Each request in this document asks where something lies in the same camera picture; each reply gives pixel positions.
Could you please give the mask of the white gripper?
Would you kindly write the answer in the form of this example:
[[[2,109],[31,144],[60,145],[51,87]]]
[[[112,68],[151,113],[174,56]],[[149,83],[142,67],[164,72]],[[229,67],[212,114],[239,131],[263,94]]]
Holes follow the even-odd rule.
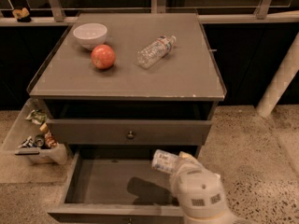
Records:
[[[194,156],[180,151],[181,164],[170,175],[172,195],[178,199],[185,218],[223,218],[228,213],[219,175],[208,171]]]

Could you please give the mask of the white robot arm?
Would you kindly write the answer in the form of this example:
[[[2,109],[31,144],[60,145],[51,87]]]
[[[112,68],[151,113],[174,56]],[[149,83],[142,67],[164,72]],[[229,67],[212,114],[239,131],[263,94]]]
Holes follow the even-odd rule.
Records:
[[[236,216],[228,207],[221,176],[185,152],[178,155],[170,188],[184,224],[258,224]]]

